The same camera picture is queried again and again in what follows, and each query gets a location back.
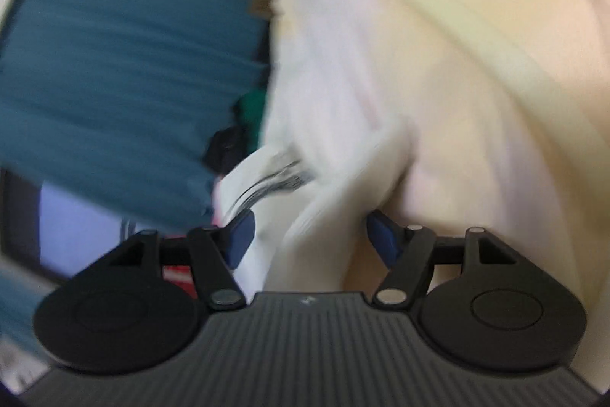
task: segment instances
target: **black circular pad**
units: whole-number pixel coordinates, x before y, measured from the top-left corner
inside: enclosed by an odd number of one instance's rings
[[[500,372],[571,358],[586,315],[578,299],[532,264],[480,265],[430,291],[419,321],[459,362]]]
[[[492,328],[524,330],[542,317],[542,305],[523,291],[490,290],[473,300],[472,313]]]
[[[34,331],[61,364],[119,374],[178,353],[197,329],[196,302],[175,285],[129,267],[85,273],[50,294]]]

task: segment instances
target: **ribbed gray surface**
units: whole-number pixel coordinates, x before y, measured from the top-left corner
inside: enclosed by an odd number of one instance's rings
[[[163,365],[105,378],[54,370],[22,395],[32,407],[580,407],[596,398],[566,369],[527,378],[462,370],[429,350],[406,316],[352,293],[260,294],[248,309],[213,316]]]

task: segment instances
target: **teal curtain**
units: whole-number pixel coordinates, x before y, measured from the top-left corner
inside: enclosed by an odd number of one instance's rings
[[[0,333],[23,350],[45,357],[34,336],[32,316],[45,294],[0,272]]]
[[[200,162],[254,88],[250,0],[17,0],[0,38],[0,163],[173,229],[210,222]]]

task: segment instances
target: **green object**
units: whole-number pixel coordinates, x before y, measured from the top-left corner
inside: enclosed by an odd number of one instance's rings
[[[258,149],[260,128],[265,112],[266,90],[256,89],[244,95],[237,102],[237,121],[246,129],[248,154]]]

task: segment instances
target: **red object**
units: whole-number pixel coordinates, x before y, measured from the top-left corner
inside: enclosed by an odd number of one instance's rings
[[[163,279],[182,288],[192,298],[197,298],[190,266],[163,266]]]

